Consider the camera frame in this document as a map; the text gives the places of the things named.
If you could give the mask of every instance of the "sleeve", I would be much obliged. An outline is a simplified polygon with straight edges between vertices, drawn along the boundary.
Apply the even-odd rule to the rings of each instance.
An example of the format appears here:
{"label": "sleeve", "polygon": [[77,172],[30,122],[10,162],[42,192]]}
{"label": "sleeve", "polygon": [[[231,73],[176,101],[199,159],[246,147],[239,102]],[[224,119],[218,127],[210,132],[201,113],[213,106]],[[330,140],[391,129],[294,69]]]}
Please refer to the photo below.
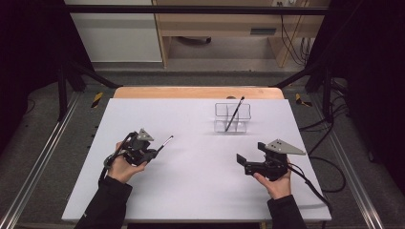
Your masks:
{"label": "sleeve", "polygon": [[126,202],[132,187],[116,179],[106,177],[98,184],[98,190],[75,229],[120,229],[125,219]]}
{"label": "sleeve", "polygon": [[292,195],[267,202],[273,220],[272,229],[306,229],[297,203]]}

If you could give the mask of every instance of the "wooden edge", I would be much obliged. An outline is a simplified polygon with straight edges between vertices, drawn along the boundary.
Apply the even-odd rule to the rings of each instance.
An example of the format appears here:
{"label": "wooden edge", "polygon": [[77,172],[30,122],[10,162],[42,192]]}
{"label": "wooden edge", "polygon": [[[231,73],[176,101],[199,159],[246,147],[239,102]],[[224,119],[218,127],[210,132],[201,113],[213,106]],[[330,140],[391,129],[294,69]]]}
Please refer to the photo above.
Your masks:
{"label": "wooden edge", "polygon": [[262,87],[121,87],[113,98],[284,99],[279,88]]}

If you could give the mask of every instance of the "metal rail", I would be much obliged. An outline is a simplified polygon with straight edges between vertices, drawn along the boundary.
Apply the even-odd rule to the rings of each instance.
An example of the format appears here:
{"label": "metal rail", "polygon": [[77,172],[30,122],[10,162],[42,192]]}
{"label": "metal rail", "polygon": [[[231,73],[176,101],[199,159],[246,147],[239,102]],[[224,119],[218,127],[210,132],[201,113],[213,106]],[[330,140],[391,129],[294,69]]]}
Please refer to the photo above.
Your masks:
{"label": "metal rail", "polygon": [[329,15],[350,10],[296,7],[228,7],[228,6],[124,6],[124,5],[46,5],[45,10],[66,10],[71,13],[182,13],[182,14],[277,14]]}
{"label": "metal rail", "polygon": [[38,160],[33,165],[32,170],[30,171],[30,174],[21,187],[17,197],[14,199],[14,202],[7,211],[6,215],[1,218],[0,229],[14,228],[28,200],[30,199],[30,196],[36,184],[38,183],[46,165],[48,164],[48,161],[53,154],[53,150],[56,147],[57,142],[61,138],[69,120],[71,119],[79,98],[80,93],[74,93],[74,96],[71,98],[69,104],[70,109],[66,113],[65,117],[61,121],[58,121],[56,123],[50,138],[45,144],[41,154],[38,157]]}
{"label": "metal rail", "polygon": [[[318,114],[323,117],[323,113],[319,108],[321,106],[319,96],[312,95],[311,100],[314,101]],[[356,200],[360,212],[363,215],[368,227],[370,229],[383,229],[384,225],[334,130],[331,130],[330,132],[330,146],[334,151],[339,165],[347,175],[348,184],[352,190],[353,197]]]}

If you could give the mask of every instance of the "hand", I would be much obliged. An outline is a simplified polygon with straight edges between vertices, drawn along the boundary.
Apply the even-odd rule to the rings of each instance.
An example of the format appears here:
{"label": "hand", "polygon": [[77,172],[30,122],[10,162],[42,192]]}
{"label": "hand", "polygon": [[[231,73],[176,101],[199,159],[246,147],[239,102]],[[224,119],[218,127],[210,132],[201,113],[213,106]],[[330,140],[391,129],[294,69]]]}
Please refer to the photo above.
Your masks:
{"label": "hand", "polygon": [[139,166],[130,165],[124,158],[124,156],[117,156],[114,160],[111,168],[108,170],[108,176],[118,180],[121,183],[126,183],[136,173],[145,170],[147,162],[141,163]]}
{"label": "hand", "polygon": [[277,199],[291,195],[291,170],[288,170],[286,174],[275,181],[270,181],[259,173],[255,173],[253,176],[266,187],[272,198]]}

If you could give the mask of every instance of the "white cabinet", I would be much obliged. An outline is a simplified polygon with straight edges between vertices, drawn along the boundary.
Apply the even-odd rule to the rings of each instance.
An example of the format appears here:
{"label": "white cabinet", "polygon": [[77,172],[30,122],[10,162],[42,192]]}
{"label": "white cabinet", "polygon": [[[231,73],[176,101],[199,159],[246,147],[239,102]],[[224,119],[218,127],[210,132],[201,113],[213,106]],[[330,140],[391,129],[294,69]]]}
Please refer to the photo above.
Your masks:
{"label": "white cabinet", "polygon": [[[65,0],[67,5],[152,5],[150,0]],[[92,62],[161,62],[152,13],[72,13]]]}

